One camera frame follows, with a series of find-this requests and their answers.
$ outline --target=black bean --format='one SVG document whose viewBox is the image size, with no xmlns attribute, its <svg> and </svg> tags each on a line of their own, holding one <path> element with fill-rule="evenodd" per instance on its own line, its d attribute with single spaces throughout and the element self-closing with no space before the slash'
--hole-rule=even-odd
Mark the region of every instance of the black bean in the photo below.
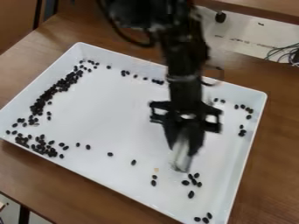
<svg viewBox="0 0 299 224">
<path fill-rule="evenodd" d="M 192 176 L 192 174 L 188 174 L 188 179 L 190 179 L 190 180 L 193 180 L 193 176 Z"/>
<path fill-rule="evenodd" d="M 194 179 L 194 178 L 191 180 L 191 182 L 194 186 L 196 186 L 198 184 L 198 181 L 196 181 L 196 179 Z"/>
<path fill-rule="evenodd" d="M 205 224 L 208 224 L 210 221 L 205 217 L 205 218 L 203 218 L 203 222 L 204 222 Z"/>
<path fill-rule="evenodd" d="M 208 217 L 209 219 L 211 219 L 212 218 L 212 214 L 211 213 L 207 213 L 206 217 Z"/>
<path fill-rule="evenodd" d="M 193 176 L 195 179 L 199 178 L 199 173 L 195 173 L 194 176 Z"/>
<path fill-rule="evenodd" d="M 132 160 L 131 165 L 136 165 L 137 161 L 136 160 Z"/>
<path fill-rule="evenodd" d="M 190 184 L 190 182 L 188 180 L 183 180 L 182 181 L 183 186 L 188 186 L 189 184 Z"/>
<path fill-rule="evenodd" d="M 240 136 L 240 137 L 243 137 L 245 135 L 245 133 L 243 133 L 243 132 L 240 132 L 239 134 L 238 134 L 238 136 Z"/>
<path fill-rule="evenodd" d="M 154 179 L 151 180 L 150 183 L 152 184 L 152 186 L 156 186 L 156 181 Z"/>
<path fill-rule="evenodd" d="M 188 193 L 188 198 L 189 199 L 192 199 L 194 197 L 194 191 L 190 191 L 189 193 Z"/>
<path fill-rule="evenodd" d="M 200 219 L 199 217 L 194 217 L 194 220 L 195 220 L 196 222 L 200 222 L 200 221 L 201 221 L 201 219 Z"/>
</svg>

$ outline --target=robotic arm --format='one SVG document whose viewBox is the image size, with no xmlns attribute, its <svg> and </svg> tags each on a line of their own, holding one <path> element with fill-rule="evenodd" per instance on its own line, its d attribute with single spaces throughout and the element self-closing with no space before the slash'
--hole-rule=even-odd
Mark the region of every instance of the robotic arm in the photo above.
<svg viewBox="0 0 299 224">
<path fill-rule="evenodd" d="M 192 0 L 96 0 L 115 31 L 140 47 L 159 44 L 168 67 L 170 101 L 152 101 L 150 120 L 163 125 L 173 150 L 172 167 L 187 172 L 202 147 L 205 132 L 219 133 L 221 110 L 203 103 L 202 67 L 209 48 L 201 31 L 201 16 Z M 144 30 L 149 41 L 139 42 L 123 34 L 118 25 Z M 164 115 L 156 109 L 165 111 Z M 207 122 L 215 116 L 216 123 Z"/>
</svg>

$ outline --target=floor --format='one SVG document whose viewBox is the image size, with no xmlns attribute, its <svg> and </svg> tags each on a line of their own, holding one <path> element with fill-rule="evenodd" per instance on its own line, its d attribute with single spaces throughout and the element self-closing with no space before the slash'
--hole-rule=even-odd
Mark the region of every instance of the floor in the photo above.
<svg viewBox="0 0 299 224">
<path fill-rule="evenodd" d="M 204 19 L 205 38 L 212 48 L 212 54 L 217 53 L 217 49 L 225 49 L 263 59 L 273 47 L 289 46 L 299 39 L 297 25 L 232 12 L 226 13 L 227 19 L 224 24 L 217 24 L 214 20 L 214 11 L 201 8 L 201 14 Z M 8 206 L 0 212 L 3 223 L 18 224 L 19 205 L 1 194 L 0 201 L 8 203 Z M 31 213 L 30 224 L 50 224 L 50 222 Z"/>
</svg>

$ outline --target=cable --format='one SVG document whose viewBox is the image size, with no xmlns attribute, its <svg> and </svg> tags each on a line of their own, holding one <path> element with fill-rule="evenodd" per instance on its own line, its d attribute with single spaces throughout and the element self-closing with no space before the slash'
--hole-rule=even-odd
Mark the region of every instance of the cable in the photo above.
<svg viewBox="0 0 299 224">
<path fill-rule="evenodd" d="M 144 48 L 149 48 L 149 47 L 153 47 L 155 46 L 155 39 L 152 35 L 152 33 L 150 31 L 148 31 L 147 29 L 144 29 L 144 33 L 145 35 L 149 38 L 149 42 L 148 43 L 142 43 L 139 42 L 137 40 L 134 40 L 130 37 L 128 37 L 126 34 L 124 34 L 119 28 L 118 26 L 115 24 L 115 21 L 109 16 L 108 12 L 105 9 L 105 6 L 103 5 L 101 0 L 96 0 L 96 3 L 98 4 L 99 8 L 101 9 L 102 13 L 104 14 L 106 20 L 111 24 L 112 28 L 115 30 L 115 32 L 124 40 L 128 41 L 129 43 L 136 45 L 136 46 L 140 46 L 140 47 L 144 47 Z"/>
<path fill-rule="evenodd" d="M 207 83 L 205 81 L 201 81 L 201 83 L 203 85 L 208 86 L 208 87 L 214 87 L 214 86 L 220 84 L 220 82 L 225 79 L 225 72 L 224 72 L 223 68 L 221 68 L 219 66 L 207 66 L 207 67 L 218 70 L 219 71 L 219 77 L 218 77 L 217 81 L 215 81 L 214 83 Z"/>
<path fill-rule="evenodd" d="M 289 59 L 290 59 L 290 57 L 292 57 L 293 54 L 295 54 L 296 51 L 297 51 L 297 49 L 293 49 L 293 50 L 290 51 L 290 52 L 284 53 L 281 57 L 278 58 L 277 62 L 281 62 L 281 60 L 282 60 L 285 56 L 289 56 Z"/>
<path fill-rule="evenodd" d="M 296 50 L 299 48 L 299 43 L 296 43 L 296 44 L 293 44 L 293 45 L 288 45 L 288 46 L 284 46 L 284 47 L 276 47 L 272 50 L 270 50 L 268 53 L 267 53 L 267 56 L 265 58 L 265 60 L 269 60 L 271 57 L 273 57 L 274 55 L 276 55 L 277 53 L 282 53 L 284 50 L 287 50 L 287 49 L 292 49 L 292 48 L 295 48 L 293 50 Z"/>
</svg>

